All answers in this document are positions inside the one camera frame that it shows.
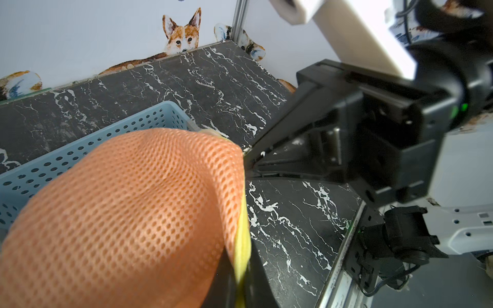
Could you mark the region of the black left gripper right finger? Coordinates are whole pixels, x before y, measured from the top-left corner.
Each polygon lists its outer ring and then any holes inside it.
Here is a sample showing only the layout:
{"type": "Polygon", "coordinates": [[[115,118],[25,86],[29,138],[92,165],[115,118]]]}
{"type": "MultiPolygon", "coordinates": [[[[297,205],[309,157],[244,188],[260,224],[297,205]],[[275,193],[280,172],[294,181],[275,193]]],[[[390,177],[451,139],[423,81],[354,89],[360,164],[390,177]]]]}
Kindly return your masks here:
{"type": "Polygon", "coordinates": [[[280,308],[257,250],[252,251],[247,264],[243,282],[243,302],[246,308],[280,308]]]}

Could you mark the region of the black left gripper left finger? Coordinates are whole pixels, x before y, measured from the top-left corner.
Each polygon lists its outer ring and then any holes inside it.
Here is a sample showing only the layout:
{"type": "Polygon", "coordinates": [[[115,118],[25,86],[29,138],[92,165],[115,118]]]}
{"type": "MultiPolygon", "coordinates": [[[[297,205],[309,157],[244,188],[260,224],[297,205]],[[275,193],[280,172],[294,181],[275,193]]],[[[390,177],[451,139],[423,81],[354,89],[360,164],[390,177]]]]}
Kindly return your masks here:
{"type": "Polygon", "coordinates": [[[234,308],[236,305],[236,277],[227,249],[223,249],[218,267],[201,308],[234,308]]]}

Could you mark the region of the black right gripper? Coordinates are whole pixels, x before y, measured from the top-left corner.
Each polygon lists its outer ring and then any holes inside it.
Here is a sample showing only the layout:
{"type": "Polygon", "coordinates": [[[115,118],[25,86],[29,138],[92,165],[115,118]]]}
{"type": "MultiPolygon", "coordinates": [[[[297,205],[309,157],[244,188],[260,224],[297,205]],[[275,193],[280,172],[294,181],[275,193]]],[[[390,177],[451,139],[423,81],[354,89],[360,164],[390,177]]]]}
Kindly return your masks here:
{"type": "Polygon", "coordinates": [[[409,81],[324,60],[297,80],[246,153],[248,179],[346,181],[349,146],[354,187],[372,206],[428,192],[444,136],[462,120],[456,69],[420,65],[409,81]]]}

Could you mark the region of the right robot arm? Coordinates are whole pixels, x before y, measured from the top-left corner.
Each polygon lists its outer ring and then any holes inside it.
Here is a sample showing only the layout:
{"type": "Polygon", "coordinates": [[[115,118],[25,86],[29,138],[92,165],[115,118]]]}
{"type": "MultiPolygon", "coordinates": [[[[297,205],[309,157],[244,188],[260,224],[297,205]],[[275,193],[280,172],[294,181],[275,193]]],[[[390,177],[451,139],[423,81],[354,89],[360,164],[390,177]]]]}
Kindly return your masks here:
{"type": "Polygon", "coordinates": [[[432,258],[492,247],[485,194],[492,146],[466,148],[457,131],[492,108],[492,2],[274,1],[313,19],[338,54],[297,73],[298,87],[247,151],[253,180],[350,184],[367,206],[344,260],[364,294],[381,287],[380,261],[412,271],[432,258]]]}

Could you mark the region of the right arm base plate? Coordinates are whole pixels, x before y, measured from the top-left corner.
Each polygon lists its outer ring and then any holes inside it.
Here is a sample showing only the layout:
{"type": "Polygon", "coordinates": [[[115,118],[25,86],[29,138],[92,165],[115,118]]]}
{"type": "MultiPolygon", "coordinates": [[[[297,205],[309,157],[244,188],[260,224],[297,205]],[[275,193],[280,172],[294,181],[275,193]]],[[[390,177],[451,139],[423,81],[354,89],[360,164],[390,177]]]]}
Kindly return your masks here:
{"type": "Polygon", "coordinates": [[[370,293],[374,290],[380,274],[381,264],[363,247],[361,235],[364,228],[382,224],[383,222],[384,220],[380,213],[365,211],[359,220],[358,228],[344,260],[344,269],[365,293],[370,293]]]}

